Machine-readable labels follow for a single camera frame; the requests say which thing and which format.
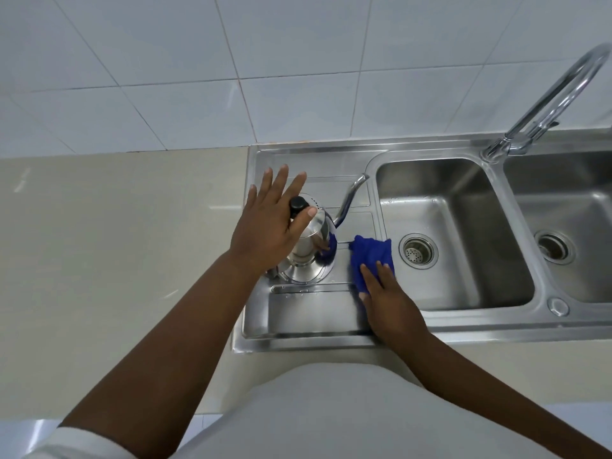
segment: blue towel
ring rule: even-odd
[[[365,264],[374,277],[378,278],[378,270],[376,262],[388,264],[395,275],[393,267],[393,258],[391,257],[391,239],[383,242],[373,238],[363,238],[361,235],[356,235],[355,240],[349,244],[351,254],[351,269],[353,270],[353,281],[359,292],[368,293],[368,288],[363,281],[363,275],[359,270],[361,264]]]

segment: kettle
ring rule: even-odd
[[[308,193],[300,193],[291,198],[289,200],[291,221],[303,209],[311,206],[317,208],[317,214],[310,220],[291,253],[276,268],[269,270],[267,276],[280,277],[287,282],[300,285],[317,283],[325,278],[332,269],[338,249],[336,229],[346,218],[355,193],[369,178],[368,174],[363,173],[353,182],[334,219]]]

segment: stainless steel sink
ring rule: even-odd
[[[387,163],[376,183],[395,274],[421,310],[519,306],[533,298],[523,254],[478,164]]]
[[[332,272],[309,286],[262,277],[233,350],[377,345],[352,285],[356,234],[392,239],[400,284],[444,341],[612,338],[612,136],[549,132],[490,164],[479,153],[494,137],[250,147],[246,186],[287,163],[332,215],[358,174],[370,179]]]
[[[612,152],[513,157],[504,169],[556,285],[612,302]]]

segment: countertop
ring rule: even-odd
[[[64,416],[172,308],[228,247],[246,161],[246,148],[0,160],[0,418]],[[612,340],[456,349],[538,403],[612,400]],[[383,348],[228,345],[198,413],[324,361],[410,377]]]

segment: drain strainer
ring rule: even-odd
[[[569,238],[552,230],[540,230],[534,235],[540,253],[548,262],[565,265],[576,257],[576,249]]]
[[[410,267],[429,269],[438,260],[438,247],[426,235],[408,234],[400,240],[400,256]]]

